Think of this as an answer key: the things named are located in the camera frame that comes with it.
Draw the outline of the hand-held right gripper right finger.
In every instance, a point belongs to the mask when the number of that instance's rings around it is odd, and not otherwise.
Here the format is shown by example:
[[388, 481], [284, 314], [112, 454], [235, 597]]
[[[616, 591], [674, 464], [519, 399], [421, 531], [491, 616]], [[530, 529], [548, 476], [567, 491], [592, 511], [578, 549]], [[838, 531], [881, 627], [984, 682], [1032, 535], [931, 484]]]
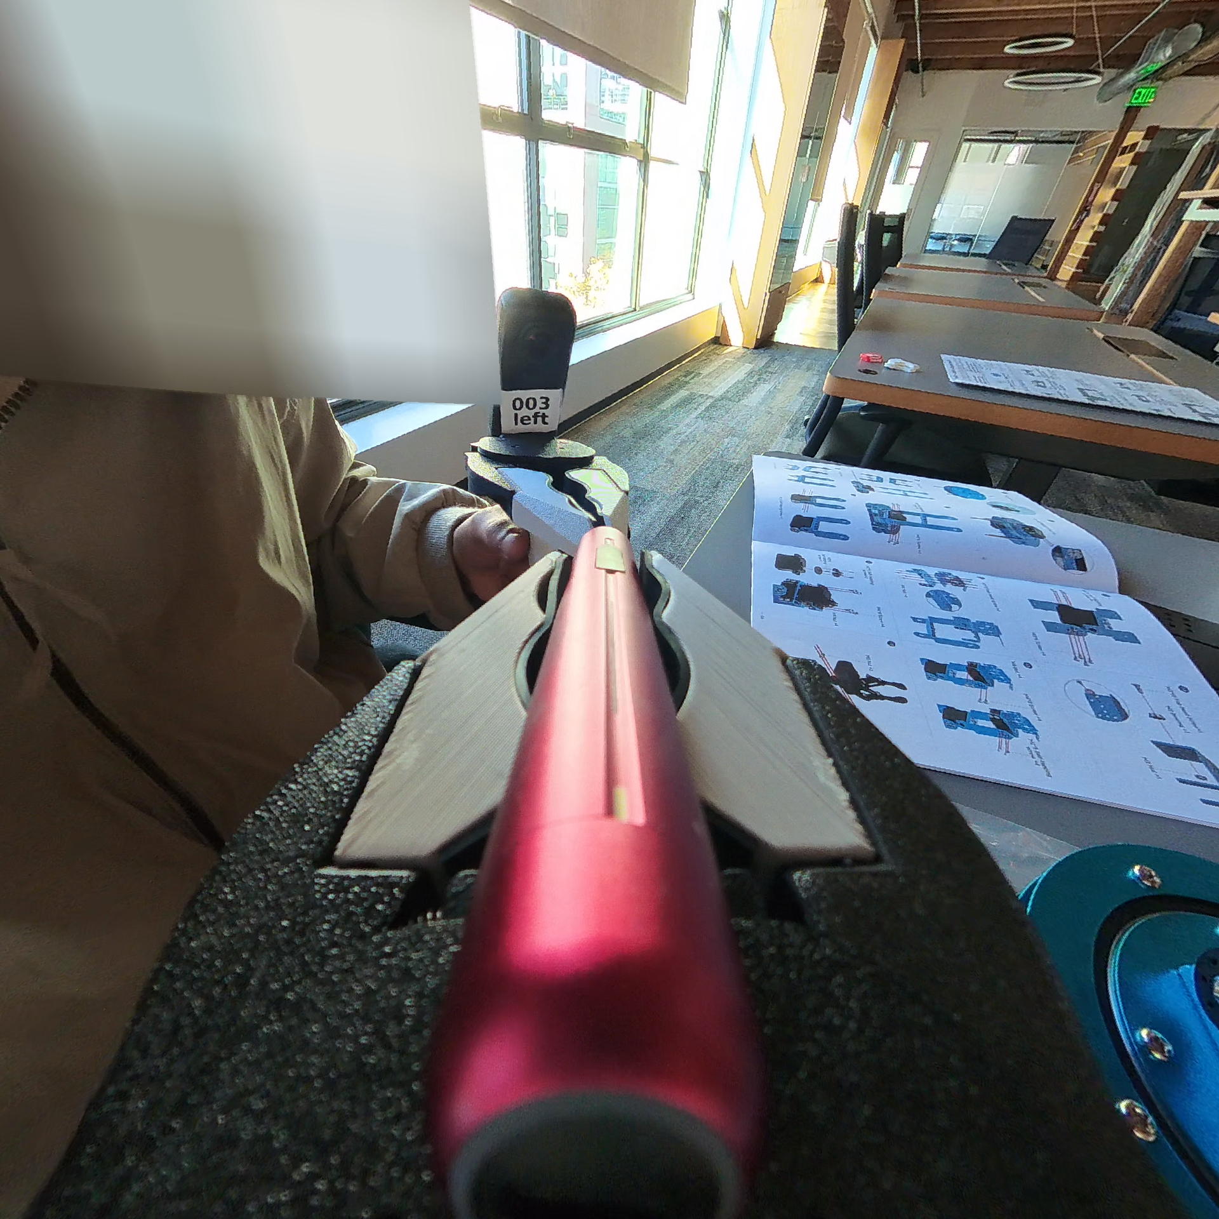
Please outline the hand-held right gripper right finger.
[[653, 619], [686, 665], [678, 734], [696, 795], [754, 862], [875, 862], [787, 654], [667, 555], [645, 553], [641, 575], [657, 577]]

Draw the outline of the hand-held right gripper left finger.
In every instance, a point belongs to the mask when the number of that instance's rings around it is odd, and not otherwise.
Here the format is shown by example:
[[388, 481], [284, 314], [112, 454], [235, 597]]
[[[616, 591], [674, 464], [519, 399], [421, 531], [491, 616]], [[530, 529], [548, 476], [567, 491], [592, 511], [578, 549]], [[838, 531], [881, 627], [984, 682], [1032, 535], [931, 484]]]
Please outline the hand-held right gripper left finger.
[[543, 625], [555, 560], [533, 560], [421, 660], [337, 869], [439, 871], [491, 818], [527, 723], [512, 667]]

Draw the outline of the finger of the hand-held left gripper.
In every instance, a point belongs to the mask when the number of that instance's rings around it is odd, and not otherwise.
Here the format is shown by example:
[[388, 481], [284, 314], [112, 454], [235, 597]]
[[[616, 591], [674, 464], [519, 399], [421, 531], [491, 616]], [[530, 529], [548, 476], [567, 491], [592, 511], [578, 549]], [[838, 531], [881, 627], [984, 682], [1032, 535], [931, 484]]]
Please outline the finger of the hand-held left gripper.
[[572, 555], [583, 535], [602, 529], [602, 517], [555, 491], [548, 474], [498, 468], [498, 481], [509, 491], [509, 523], [530, 535], [530, 566], [548, 553]]
[[616, 529], [620, 535], [627, 535], [627, 474], [608, 464], [608, 461], [592, 461], [584, 468], [567, 474], [567, 495], [583, 498], [584, 514], [600, 529]]

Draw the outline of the red electric screwdriver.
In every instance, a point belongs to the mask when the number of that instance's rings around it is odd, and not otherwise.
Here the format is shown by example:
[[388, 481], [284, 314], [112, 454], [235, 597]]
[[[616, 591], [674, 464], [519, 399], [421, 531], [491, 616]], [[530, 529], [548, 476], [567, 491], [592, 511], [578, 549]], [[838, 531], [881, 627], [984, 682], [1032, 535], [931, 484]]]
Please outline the red electric screwdriver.
[[627, 541], [560, 597], [435, 1029], [456, 1214], [739, 1214], [758, 1033]]

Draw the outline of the blue round turntable base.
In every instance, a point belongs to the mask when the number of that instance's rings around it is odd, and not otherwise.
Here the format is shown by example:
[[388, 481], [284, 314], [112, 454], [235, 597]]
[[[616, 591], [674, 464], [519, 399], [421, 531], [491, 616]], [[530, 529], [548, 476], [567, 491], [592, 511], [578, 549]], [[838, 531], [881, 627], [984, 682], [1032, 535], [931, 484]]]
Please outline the blue round turntable base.
[[1178, 1025], [1178, 970], [1219, 949], [1219, 869], [1090, 847], [1021, 891], [1124, 1130], [1187, 1214], [1219, 1214], [1219, 1050]]

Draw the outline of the person's left forearm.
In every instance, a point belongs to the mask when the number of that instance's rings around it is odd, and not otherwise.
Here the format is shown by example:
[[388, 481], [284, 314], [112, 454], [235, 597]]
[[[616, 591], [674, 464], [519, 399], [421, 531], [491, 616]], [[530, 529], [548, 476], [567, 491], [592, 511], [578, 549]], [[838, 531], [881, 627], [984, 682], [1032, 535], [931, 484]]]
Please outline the person's left forearm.
[[358, 447], [323, 399], [298, 406], [291, 491], [328, 627], [374, 625], [384, 616], [456, 627], [471, 616], [456, 568], [456, 529], [486, 501], [421, 481], [384, 481], [358, 464]]

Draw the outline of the person's left hand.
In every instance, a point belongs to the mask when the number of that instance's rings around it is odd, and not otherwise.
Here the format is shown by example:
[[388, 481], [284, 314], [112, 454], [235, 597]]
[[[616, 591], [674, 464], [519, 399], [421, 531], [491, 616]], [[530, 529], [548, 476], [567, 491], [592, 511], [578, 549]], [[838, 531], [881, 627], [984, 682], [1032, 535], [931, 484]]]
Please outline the person's left hand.
[[490, 605], [530, 566], [530, 535], [500, 507], [486, 507], [456, 529], [451, 555], [461, 597]]

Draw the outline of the large glass window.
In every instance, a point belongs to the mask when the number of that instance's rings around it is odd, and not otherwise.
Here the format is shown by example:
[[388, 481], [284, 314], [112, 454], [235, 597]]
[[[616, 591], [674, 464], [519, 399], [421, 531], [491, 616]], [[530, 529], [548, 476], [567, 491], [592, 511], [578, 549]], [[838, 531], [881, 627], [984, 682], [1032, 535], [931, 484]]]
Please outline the large glass window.
[[578, 328], [691, 298], [729, 6], [691, 12], [686, 102], [471, 11], [498, 294], [566, 294]]

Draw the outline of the white instruction manual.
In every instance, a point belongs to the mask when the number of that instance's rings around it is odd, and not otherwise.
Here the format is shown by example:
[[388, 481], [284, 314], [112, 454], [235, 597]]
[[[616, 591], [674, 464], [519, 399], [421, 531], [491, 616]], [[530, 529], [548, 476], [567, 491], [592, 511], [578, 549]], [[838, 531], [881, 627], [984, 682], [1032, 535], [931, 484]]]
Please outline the white instruction manual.
[[1083, 529], [841, 464], [752, 484], [752, 625], [920, 771], [1213, 823], [1213, 689]]

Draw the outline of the white roller blind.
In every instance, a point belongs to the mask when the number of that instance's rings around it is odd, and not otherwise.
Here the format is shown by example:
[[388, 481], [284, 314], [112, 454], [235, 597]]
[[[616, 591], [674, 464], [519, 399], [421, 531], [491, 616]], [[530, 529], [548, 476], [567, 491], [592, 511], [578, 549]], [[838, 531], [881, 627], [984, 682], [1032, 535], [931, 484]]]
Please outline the white roller blind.
[[686, 102], [691, 0], [471, 0], [645, 90]]

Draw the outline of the orange-edged grey table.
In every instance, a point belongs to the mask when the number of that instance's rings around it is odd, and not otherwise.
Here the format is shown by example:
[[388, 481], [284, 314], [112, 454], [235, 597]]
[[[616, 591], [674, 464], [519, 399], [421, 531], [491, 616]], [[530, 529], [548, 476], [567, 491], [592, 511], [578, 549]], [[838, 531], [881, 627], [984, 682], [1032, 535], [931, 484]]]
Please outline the orange-edged grey table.
[[[858, 366], [858, 351], [916, 361], [920, 374]], [[1142, 384], [1178, 384], [1213, 399], [1213, 366], [1166, 344], [1147, 328], [988, 314], [936, 303], [875, 298], [838, 351], [812, 416], [817, 454], [846, 399], [894, 408], [902, 423], [931, 424], [971, 451], [1006, 454], [1015, 468], [1004, 491], [1040, 501], [1062, 468], [1116, 481], [1213, 481], [1219, 430], [1192, 423], [1157, 423], [1086, 406], [1021, 399], [1010, 390], [951, 389], [941, 357], [984, 357], [1021, 366], [1052, 366], [1080, 374], [1112, 374]]]
[[906, 256], [894, 270], [920, 270], [920, 272], [979, 272], [979, 278], [1045, 278], [1032, 263], [988, 261], [988, 256]]
[[1073, 298], [1056, 281], [997, 278], [997, 272], [941, 272], [941, 270], [888, 270], [875, 283], [875, 298], [971, 307], [971, 310], [997, 310], [997, 314], [1086, 321], [1086, 323], [1104, 314], [1100, 307]]

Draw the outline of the printed paper sheet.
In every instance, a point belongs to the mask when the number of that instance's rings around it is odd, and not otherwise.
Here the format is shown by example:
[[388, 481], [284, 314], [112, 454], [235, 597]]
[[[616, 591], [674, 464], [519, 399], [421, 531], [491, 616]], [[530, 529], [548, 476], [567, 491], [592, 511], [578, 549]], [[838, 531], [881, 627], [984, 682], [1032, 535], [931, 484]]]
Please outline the printed paper sheet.
[[1048, 366], [1010, 366], [979, 357], [941, 357], [941, 371], [954, 389], [1010, 390], [1032, 399], [1124, 408], [1142, 416], [1219, 424], [1219, 406], [1192, 389], [1048, 371]]

